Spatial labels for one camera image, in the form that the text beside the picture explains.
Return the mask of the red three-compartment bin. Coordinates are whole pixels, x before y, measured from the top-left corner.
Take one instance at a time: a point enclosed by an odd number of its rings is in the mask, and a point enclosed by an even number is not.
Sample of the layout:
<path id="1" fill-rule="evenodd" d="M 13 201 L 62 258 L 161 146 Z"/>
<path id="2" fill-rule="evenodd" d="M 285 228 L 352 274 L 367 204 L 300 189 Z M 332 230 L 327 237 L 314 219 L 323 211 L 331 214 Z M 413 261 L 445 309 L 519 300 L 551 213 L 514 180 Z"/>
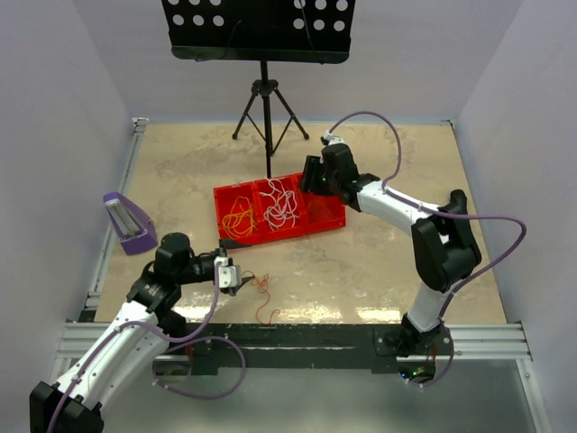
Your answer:
<path id="1" fill-rule="evenodd" d="M 244 244 L 266 244 L 346 226 L 336 197 L 303 193 L 301 173 L 213 189 L 218 233 Z"/>

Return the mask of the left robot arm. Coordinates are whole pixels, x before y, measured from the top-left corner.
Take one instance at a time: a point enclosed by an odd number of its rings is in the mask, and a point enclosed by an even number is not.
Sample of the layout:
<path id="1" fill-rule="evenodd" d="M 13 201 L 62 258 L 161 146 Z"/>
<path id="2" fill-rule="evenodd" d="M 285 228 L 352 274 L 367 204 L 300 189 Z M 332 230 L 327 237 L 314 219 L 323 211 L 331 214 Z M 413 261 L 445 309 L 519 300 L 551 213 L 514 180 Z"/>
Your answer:
<path id="1" fill-rule="evenodd" d="M 211 252 L 196 254 L 187 235 L 170 233 L 126 295 L 112 322 L 80 359 L 54 383 L 39 382 L 29 397 L 32 432 L 100 432 L 102 411 L 124 385 L 162 353 L 176 354 L 204 340 L 212 318 L 206 313 L 192 332 L 174 311 L 182 288 L 211 282 L 215 298 L 234 296 L 248 282 L 234 264 L 233 239 Z"/>

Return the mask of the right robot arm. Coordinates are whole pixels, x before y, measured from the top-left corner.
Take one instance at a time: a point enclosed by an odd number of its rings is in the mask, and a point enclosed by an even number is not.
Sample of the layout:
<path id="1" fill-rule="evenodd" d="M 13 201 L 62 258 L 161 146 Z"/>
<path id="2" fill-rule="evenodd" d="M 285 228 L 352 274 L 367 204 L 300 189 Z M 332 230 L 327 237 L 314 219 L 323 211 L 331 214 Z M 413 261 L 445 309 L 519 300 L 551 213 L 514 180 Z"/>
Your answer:
<path id="1" fill-rule="evenodd" d="M 466 218 L 467 197 L 460 189 L 443 207 L 427 210 L 411 197 L 386 189 L 382 180 L 361 174 L 348 145 L 327 145 L 319 156 L 305 159 L 299 188 L 304 193 L 333 196 L 360 213 L 377 217 L 411 238 L 421 285 L 401 321 L 398 348 L 414 355 L 425 352 L 439 332 L 449 291 L 472 275 L 481 252 Z"/>

